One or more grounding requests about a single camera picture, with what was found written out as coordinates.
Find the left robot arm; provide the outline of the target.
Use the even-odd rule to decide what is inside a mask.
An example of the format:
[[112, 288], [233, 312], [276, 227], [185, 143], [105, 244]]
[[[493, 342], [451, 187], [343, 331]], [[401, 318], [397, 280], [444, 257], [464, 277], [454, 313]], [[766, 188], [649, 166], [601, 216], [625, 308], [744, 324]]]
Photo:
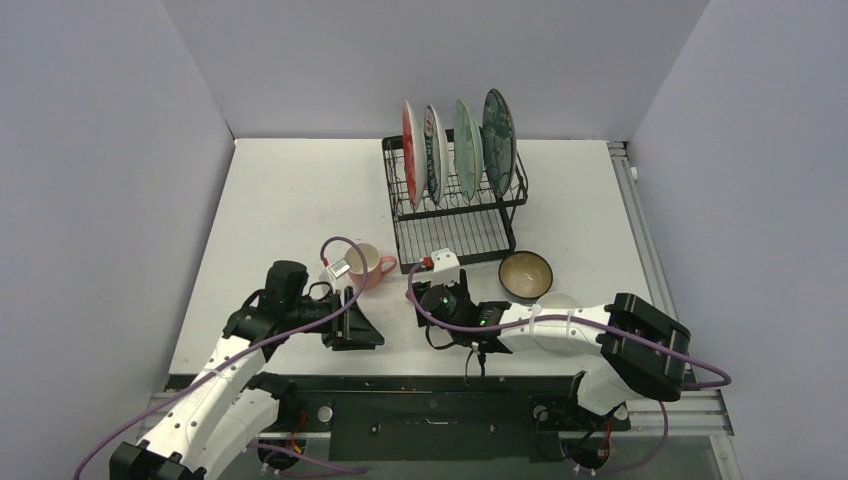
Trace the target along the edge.
[[263, 368], [294, 333], [318, 333], [334, 351], [384, 344], [352, 287], [314, 299], [307, 280], [299, 262], [272, 264], [264, 287], [231, 314], [204, 370], [141, 440], [118, 446], [110, 478], [214, 479], [262, 430], [291, 427], [295, 386]]

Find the black wire dish rack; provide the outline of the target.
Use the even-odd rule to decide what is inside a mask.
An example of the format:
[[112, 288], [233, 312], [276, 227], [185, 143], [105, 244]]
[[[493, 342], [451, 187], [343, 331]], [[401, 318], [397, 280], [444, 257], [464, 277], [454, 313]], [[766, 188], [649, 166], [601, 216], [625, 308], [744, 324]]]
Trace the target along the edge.
[[467, 201], [461, 195], [458, 176], [451, 173], [440, 203], [424, 194], [419, 207], [413, 208], [402, 137], [386, 137], [381, 146], [402, 273], [408, 273], [431, 252], [444, 248], [457, 254], [462, 265], [499, 261], [516, 250], [513, 219], [516, 209], [528, 198], [528, 179], [521, 161], [516, 164], [509, 191], [501, 197], [484, 179], [477, 196]]

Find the dark blue plate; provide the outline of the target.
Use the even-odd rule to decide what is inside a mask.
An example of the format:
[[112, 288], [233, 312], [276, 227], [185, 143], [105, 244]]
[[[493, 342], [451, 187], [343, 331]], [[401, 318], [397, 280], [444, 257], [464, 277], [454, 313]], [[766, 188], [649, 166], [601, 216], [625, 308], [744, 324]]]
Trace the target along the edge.
[[482, 125], [485, 172], [493, 194], [509, 191], [517, 162], [517, 138], [512, 112], [504, 95], [492, 88], [486, 95]]

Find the white plate blue rim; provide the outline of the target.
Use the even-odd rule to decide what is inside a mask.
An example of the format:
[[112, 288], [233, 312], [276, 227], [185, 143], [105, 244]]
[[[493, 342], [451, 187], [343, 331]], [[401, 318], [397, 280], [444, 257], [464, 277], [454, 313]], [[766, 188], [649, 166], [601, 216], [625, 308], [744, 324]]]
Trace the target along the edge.
[[431, 201], [439, 206], [444, 198], [448, 167], [448, 141], [443, 122], [432, 104], [425, 109], [425, 154], [427, 160], [427, 190]]

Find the light green flower plate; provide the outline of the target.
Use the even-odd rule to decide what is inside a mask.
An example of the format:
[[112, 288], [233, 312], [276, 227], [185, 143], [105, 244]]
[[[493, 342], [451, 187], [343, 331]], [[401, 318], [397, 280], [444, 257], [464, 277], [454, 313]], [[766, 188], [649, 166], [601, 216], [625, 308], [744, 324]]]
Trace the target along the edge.
[[453, 114], [454, 168], [463, 199], [471, 203], [479, 190], [483, 174], [483, 146], [479, 122], [461, 99]]

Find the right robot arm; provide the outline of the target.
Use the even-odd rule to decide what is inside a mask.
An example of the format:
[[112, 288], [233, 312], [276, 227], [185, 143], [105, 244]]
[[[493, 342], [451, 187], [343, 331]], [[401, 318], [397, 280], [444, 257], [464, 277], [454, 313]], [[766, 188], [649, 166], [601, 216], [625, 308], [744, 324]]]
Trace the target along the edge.
[[478, 355], [539, 350], [587, 359], [563, 402], [566, 418], [578, 427], [632, 399], [676, 402], [683, 392], [691, 333], [635, 294], [578, 308], [552, 300], [474, 303], [461, 273], [451, 286], [414, 282], [407, 297], [420, 324], [448, 331], [454, 343]]

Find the brown black bowl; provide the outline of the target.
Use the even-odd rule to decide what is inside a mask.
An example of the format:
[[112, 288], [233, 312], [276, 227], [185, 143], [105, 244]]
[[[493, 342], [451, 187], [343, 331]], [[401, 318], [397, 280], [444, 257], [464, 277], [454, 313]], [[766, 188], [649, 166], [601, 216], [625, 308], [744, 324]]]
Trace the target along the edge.
[[541, 255], [531, 251], [516, 251], [500, 262], [498, 279], [511, 295], [533, 300], [551, 289], [554, 272]]

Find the white bowl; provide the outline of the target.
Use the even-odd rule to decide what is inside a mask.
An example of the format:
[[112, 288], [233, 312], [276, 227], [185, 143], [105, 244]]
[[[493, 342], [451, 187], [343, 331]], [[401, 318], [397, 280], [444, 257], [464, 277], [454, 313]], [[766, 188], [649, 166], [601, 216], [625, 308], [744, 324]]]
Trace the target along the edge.
[[574, 297], [562, 292], [548, 292], [537, 300], [542, 309], [573, 310], [582, 307]]

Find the large pink mug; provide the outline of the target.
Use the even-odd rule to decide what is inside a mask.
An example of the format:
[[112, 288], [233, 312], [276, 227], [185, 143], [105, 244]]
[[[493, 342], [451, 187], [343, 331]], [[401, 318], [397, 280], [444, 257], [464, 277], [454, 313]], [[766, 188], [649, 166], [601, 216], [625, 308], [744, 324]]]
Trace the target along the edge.
[[362, 260], [354, 247], [350, 247], [344, 255], [344, 260], [349, 265], [347, 276], [354, 287], [373, 289], [398, 266], [396, 257], [383, 256], [374, 245], [358, 243], [357, 247], [365, 260]]

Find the red teal plate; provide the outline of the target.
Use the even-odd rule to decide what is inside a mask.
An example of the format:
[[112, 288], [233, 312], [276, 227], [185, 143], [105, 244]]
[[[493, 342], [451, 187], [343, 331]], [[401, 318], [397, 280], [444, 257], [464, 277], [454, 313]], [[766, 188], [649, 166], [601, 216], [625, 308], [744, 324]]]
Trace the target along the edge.
[[404, 170], [409, 201], [412, 210], [417, 211], [422, 205], [427, 183], [427, 160], [423, 130], [408, 100], [405, 100], [402, 106], [402, 129]]

